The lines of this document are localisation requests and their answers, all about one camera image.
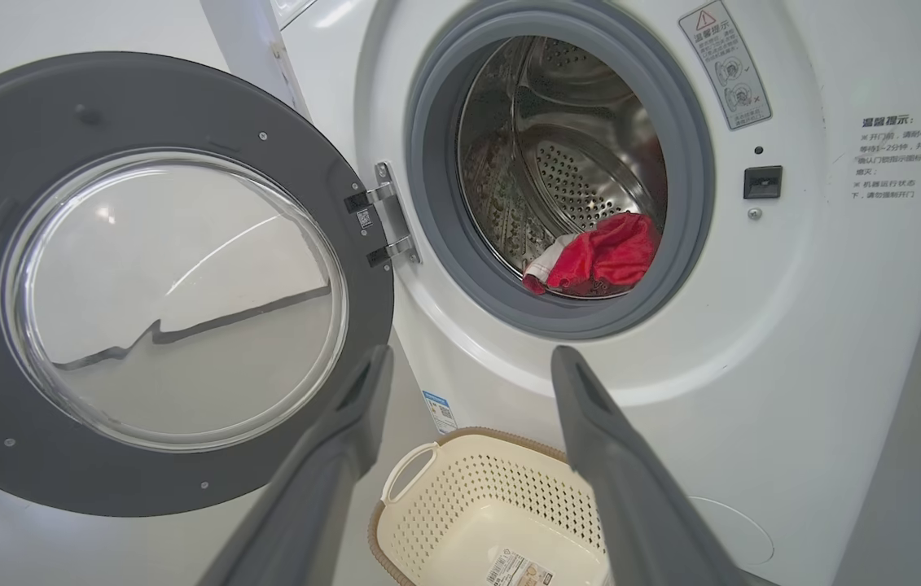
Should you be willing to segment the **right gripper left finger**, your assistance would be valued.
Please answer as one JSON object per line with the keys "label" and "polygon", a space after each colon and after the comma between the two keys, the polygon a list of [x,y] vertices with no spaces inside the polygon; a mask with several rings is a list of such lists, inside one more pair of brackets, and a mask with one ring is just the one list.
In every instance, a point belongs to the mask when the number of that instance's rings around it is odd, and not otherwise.
{"label": "right gripper left finger", "polygon": [[377,462],[393,350],[361,357],[204,572],[202,585],[330,585],[356,485]]}

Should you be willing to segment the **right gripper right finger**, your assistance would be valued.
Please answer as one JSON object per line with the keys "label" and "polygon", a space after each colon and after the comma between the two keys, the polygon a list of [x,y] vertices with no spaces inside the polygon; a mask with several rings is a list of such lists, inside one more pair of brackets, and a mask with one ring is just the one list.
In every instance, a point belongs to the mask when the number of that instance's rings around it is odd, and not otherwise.
{"label": "right gripper right finger", "polygon": [[738,509],[689,497],[575,348],[550,356],[569,466],[593,488],[616,585],[743,585],[773,539]]}

